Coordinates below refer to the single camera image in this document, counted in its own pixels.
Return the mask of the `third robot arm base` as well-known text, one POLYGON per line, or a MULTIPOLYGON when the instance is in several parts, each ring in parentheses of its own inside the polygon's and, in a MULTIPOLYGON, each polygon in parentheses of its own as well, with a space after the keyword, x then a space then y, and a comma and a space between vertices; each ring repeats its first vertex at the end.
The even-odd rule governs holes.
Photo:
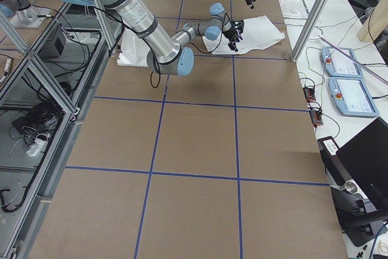
POLYGON ((34 7, 29 0, 1 0, 1 13, 19 29, 39 28, 51 11, 50 8, 34 7))

